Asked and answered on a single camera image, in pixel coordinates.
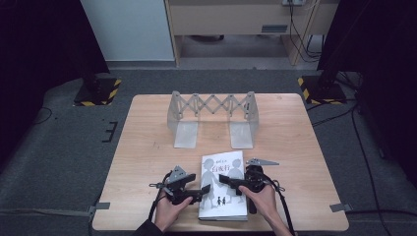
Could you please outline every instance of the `metal bracket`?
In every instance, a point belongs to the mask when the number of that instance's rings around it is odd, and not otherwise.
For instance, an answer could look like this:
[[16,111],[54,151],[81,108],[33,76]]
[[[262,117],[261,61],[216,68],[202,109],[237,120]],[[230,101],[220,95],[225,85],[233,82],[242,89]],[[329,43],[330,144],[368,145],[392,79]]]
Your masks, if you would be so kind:
[[255,133],[259,126],[259,112],[255,93],[249,91],[242,100],[238,100],[234,94],[228,94],[224,99],[211,94],[203,100],[197,93],[185,99],[178,91],[172,92],[168,108],[168,128],[174,134],[175,148],[195,148],[197,143],[197,131],[199,122],[182,121],[186,111],[192,111],[195,117],[200,118],[201,111],[206,109],[215,114],[218,110],[225,110],[229,117],[233,112],[243,111],[245,121],[229,121],[230,141],[232,148],[253,148]]

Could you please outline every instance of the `white wall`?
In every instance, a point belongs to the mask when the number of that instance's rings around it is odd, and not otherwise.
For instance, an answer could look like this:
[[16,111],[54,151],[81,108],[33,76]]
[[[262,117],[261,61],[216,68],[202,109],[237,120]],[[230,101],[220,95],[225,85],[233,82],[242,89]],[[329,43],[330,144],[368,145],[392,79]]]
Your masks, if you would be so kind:
[[106,61],[174,61],[163,0],[81,0]]

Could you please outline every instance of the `gray carpet floor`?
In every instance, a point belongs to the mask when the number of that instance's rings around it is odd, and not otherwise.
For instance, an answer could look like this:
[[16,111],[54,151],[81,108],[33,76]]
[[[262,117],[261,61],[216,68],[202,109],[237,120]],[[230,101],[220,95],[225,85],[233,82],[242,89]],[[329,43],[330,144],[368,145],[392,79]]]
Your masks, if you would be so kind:
[[[122,80],[110,105],[73,106],[82,80],[51,89],[33,126],[12,161],[0,176],[0,235],[130,235],[132,232],[98,232],[89,229],[89,218],[5,209],[42,208],[86,211],[101,193],[134,95],[146,93],[255,93],[295,92],[297,79],[315,71],[279,70],[131,70],[112,71]],[[348,98],[354,92],[343,87]],[[314,107],[306,104],[313,124],[346,112],[355,105]],[[417,190],[393,159],[382,159],[363,117],[354,121],[369,161],[376,196],[382,209],[417,213]],[[106,130],[118,122],[112,142]],[[340,199],[354,210],[375,210],[376,201],[364,155],[355,134],[351,113],[315,126],[319,144]],[[299,235],[388,235],[379,216],[348,214],[345,232],[300,232]],[[417,217],[383,213],[391,235],[417,235]],[[167,235],[196,235],[168,233]],[[199,235],[255,235],[201,233]]]

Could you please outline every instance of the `black and yellow hazard tape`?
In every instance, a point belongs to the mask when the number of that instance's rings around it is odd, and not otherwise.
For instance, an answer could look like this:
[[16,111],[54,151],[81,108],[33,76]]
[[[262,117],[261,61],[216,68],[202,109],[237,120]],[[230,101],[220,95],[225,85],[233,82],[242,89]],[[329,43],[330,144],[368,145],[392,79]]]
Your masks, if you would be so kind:
[[312,104],[343,104],[345,99],[337,100],[334,98],[326,98],[326,99],[316,99],[312,98],[311,94],[309,93],[309,90],[306,87],[306,84],[304,83],[303,78],[298,78],[298,85],[300,86],[301,91],[303,92],[304,99],[307,103]]
[[94,101],[93,99],[91,99],[91,97],[88,97],[85,100],[75,102],[74,105],[75,106],[109,105],[113,101],[114,96],[116,95],[117,90],[119,89],[119,86],[120,86],[121,82],[122,82],[121,80],[114,80],[114,84],[111,85],[112,87],[108,88],[108,92],[107,92],[108,96],[106,96],[105,99],[102,99],[100,101]]

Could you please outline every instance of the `book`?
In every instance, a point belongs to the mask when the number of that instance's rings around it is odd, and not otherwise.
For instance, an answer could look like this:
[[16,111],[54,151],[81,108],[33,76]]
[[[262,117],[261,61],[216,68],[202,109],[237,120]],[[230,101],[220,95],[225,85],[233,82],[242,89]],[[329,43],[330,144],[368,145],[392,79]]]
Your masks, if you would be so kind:
[[201,187],[210,185],[210,190],[200,202],[199,220],[248,220],[246,196],[218,181],[219,174],[244,179],[244,173],[242,150],[202,157]]

